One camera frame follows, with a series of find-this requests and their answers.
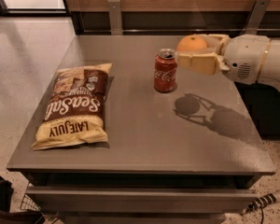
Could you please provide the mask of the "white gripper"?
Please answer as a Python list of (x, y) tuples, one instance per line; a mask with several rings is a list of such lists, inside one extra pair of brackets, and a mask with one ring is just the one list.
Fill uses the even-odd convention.
[[(209, 76), (222, 72), (229, 80), (248, 85), (257, 82), (271, 45), (267, 36), (240, 35), (231, 39), (228, 35), (202, 34), (199, 37), (206, 47), (196, 53), (177, 52), (175, 60), (180, 67)], [(222, 49), (223, 57), (218, 55)]]

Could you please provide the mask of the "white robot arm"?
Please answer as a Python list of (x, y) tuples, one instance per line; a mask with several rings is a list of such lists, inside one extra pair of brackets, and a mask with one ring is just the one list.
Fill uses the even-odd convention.
[(280, 92), (280, 39), (264, 35), (188, 35), (175, 50), (180, 67), (231, 81), (274, 87)]

